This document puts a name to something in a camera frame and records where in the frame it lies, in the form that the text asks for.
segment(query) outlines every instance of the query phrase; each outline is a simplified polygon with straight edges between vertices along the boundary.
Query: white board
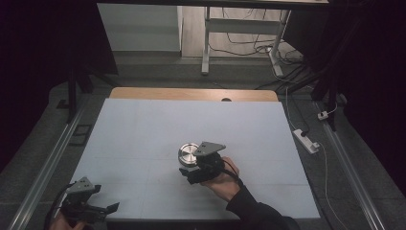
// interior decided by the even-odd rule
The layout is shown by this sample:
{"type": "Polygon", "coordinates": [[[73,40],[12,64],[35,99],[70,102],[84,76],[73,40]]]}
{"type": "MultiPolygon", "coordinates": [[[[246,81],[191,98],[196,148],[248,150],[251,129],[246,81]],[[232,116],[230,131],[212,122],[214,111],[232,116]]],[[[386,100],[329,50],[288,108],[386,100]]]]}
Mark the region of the white board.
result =
{"type": "Polygon", "coordinates": [[[202,141],[227,147],[257,201],[319,217],[281,103],[107,99],[72,181],[101,184],[92,205],[121,202],[109,219],[237,219],[178,170],[179,148],[202,141]]]}

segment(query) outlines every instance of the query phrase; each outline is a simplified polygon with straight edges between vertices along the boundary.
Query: gray carpet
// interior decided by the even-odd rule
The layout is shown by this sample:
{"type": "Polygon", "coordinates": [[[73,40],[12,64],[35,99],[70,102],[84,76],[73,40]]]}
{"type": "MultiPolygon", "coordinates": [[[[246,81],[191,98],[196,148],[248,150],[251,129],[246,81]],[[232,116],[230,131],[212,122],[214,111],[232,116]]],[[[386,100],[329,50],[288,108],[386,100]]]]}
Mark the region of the gray carpet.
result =
{"type": "MultiPolygon", "coordinates": [[[[273,81],[269,60],[212,60],[210,75],[200,75],[199,59],[153,58],[146,63],[139,58],[128,58],[119,61],[120,76],[112,77],[122,86],[138,87],[180,87],[180,88],[230,88],[254,89],[259,85],[273,81]]],[[[294,66],[284,66],[285,73],[294,66]]],[[[95,124],[102,104],[111,91],[111,86],[102,80],[92,78],[95,85],[90,102],[79,121],[83,128],[95,124]]],[[[275,85],[263,89],[275,89],[275,85]]],[[[323,124],[316,119],[317,110],[305,88],[294,96],[298,108],[289,98],[291,121],[295,127],[306,129],[300,116],[303,114],[310,132],[308,137],[322,143],[326,148],[328,166],[328,197],[337,216],[348,229],[371,229],[359,202],[337,160],[335,152],[323,129],[323,124]]],[[[0,229],[6,229],[35,176],[51,152],[60,133],[65,127],[67,110],[56,108],[60,100],[67,100],[67,84],[55,87],[50,93],[50,102],[41,119],[36,124],[14,159],[0,175],[0,229]]],[[[284,96],[280,101],[285,106],[284,96]]],[[[376,205],[387,229],[406,229],[406,199],[398,190],[392,179],[386,174],[379,161],[368,146],[347,122],[342,107],[336,113],[337,133],[342,138],[350,158],[365,183],[374,204],[376,205]]],[[[56,193],[69,183],[84,146],[80,143],[83,137],[72,137],[70,144],[56,167],[39,204],[26,229],[42,229],[43,220],[56,193]]],[[[310,155],[296,143],[304,165],[309,183],[312,187],[320,219],[298,219],[302,229],[344,229],[327,205],[325,195],[325,155],[323,152],[310,155]]],[[[95,229],[105,229],[104,224],[97,224],[95,229]]]]}

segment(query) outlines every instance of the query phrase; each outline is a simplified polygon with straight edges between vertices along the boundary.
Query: white plug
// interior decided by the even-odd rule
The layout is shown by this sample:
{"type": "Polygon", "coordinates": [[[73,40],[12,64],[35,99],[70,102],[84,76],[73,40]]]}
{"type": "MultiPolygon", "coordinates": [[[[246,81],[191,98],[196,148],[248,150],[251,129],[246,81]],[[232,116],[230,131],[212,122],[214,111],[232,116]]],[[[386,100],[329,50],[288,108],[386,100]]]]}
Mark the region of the white plug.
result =
{"type": "Polygon", "coordinates": [[[308,137],[306,135],[302,135],[303,132],[300,129],[296,129],[292,132],[293,132],[293,134],[295,134],[296,138],[302,143],[302,145],[308,151],[308,153],[312,154],[312,153],[319,151],[319,147],[320,147],[319,143],[311,142],[310,139],[308,139],[308,137]]]}
{"type": "Polygon", "coordinates": [[[323,121],[324,119],[328,118],[328,113],[327,113],[327,111],[318,113],[317,117],[319,118],[320,121],[323,121]]]}

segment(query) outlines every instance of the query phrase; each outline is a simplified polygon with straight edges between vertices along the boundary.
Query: person's left hand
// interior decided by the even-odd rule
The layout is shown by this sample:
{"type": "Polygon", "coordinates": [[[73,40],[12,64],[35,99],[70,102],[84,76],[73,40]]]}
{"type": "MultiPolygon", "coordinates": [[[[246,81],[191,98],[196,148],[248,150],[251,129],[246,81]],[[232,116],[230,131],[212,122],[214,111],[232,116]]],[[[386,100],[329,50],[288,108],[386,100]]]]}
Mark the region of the person's left hand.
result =
{"type": "Polygon", "coordinates": [[[50,230],[82,230],[86,223],[84,221],[79,221],[77,225],[72,228],[65,216],[60,212],[56,215],[54,222],[51,224],[50,230]]]}

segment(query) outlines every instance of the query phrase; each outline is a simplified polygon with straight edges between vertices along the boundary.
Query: floor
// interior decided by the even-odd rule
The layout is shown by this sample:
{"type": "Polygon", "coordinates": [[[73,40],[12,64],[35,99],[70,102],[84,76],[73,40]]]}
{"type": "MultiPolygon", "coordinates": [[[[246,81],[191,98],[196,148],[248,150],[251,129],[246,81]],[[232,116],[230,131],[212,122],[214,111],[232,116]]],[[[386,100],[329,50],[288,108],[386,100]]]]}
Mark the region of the floor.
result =
{"type": "MultiPolygon", "coordinates": [[[[242,11],[242,14],[238,14],[238,18],[244,17],[247,12],[248,10],[242,11]]],[[[199,18],[202,18],[203,14],[197,15],[202,13],[202,9],[191,9],[189,13],[193,16],[191,16],[191,20],[185,19],[184,37],[195,35],[195,32],[188,31],[188,27],[189,30],[200,31],[203,28],[202,25],[192,26],[186,23],[194,19],[200,20],[199,18]]],[[[234,16],[231,11],[227,10],[227,13],[234,16]]],[[[279,17],[278,12],[276,11],[273,16],[279,17]]],[[[229,41],[224,34],[223,38],[218,40],[213,37],[211,36],[211,44],[213,46],[218,45],[222,49],[241,53],[248,53],[253,50],[252,44],[245,48],[241,48],[239,45],[227,45],[229,41]]],[[[242,36],[239,35],[232,37],[232,39],[240,38],[242,39],[242,36]]],[[[252,41],[250,35],[245,36],[244,39],[252,41]]],[[[131,53],[117,53],[115,59],[120,75],[111,78],[125,86],[230,89],[254,89],[275,80],[269,67],[269,59],[262,58],[263,55],[261,54],[256,54],[254,58],[236,58],[215,52],[211,52],[211,56],[215,58],[211,60],[210,75],[202,77],[200,74],[201,48],[194,49],[199,46],[191,45],[191,48],[188,49],[189,43],[185,40],[183,44],[184,57],[155,55],[140,57],[131,53]]],[[[291,50],[291,48],[286,47],[284,52],[291,50]]],[[[284,73],[289,73],[295,67],[296,65],[283,65],[282,70],[284,73]]],[[[306,71],[303,71],[298,78],[305,78],[305,74],[306,71]]],[[[112,89],[110,85],[97,78],[92,77],[92,82],[95,85],[94,92],[90,95],[79,95],[79,98],[89,98],[79,120],[79,125],[91,127],[96,123],[104,99],[108,97],[112,89]]],[[[269,84],[261,89],[275,90],[279,85],[280,83],[269,84]]],[[[323,123],[315,118],[318,110],[308,96],[312,86],[309,85],[308,88],[295,93],[293,97],[289,97],[287,100],[284,94],[279,95],[285,110],[289,109],[290,120],[293,125],[302,129],[307,126],[310,127],[309,138],[323,143],[326,148],[326,152],[310,155],[299,143],[296,143],[321,215],[320,219],[297,219],[297,222],[299,222],[301,229],[371,229],[327,138],[323,123]]],[[[30,190],[36,175],[66,127],[67,110],[57,108],[61,100],[67,100],[66,84],[59,85],[50,92],[50,102],[41,119],[14,159],[0,174],[0,229],[6,229],[9,226],[18,207],[30,190]]],[[[323,102],[318,102],[318,104],[320,107],[325,106],[323,102]]],[[[343,103],[339,103],[336,111],[337,134],[345,144],[350,159],[382,217],[386,229],[406,229],[406,199],[404,195],[386,174],[373,152],[348,123],[342,111],[343,105],[343,103]]],[[[69,139],[70,145],[63,152],[26,229],[42,229],[45,214],[48,212],[57,191],[72,178],[84,150],[84,145],[78,145],[82,141],[85,140],[81,136],[74,136],[69,139]]],[[[105,228],[103,223],[95,225],[97,230],[105,228]]]]}

